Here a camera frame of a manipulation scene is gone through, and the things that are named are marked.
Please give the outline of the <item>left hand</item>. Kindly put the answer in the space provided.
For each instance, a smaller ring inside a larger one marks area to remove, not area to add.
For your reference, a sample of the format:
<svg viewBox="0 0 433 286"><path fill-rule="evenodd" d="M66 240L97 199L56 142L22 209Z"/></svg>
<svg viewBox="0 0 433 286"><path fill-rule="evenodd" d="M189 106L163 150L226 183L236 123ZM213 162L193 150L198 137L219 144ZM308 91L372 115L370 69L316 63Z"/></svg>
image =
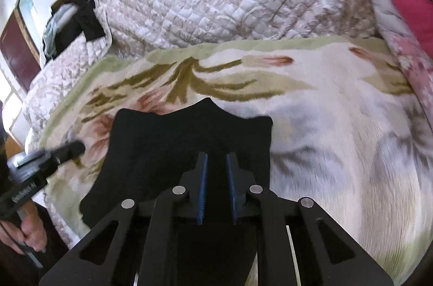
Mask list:
<svg viewBox="0 0 433 286"><path fill-rule="evenodd" d="M24 253L20 250L15 241L25 243L35 252L41 252L47 245L47 234L39 216L37 205L33 201L27 202L23 206L26 212L25 219L20 227L16 227L11 222L1 221L1 242L19 255Z"/></svg>

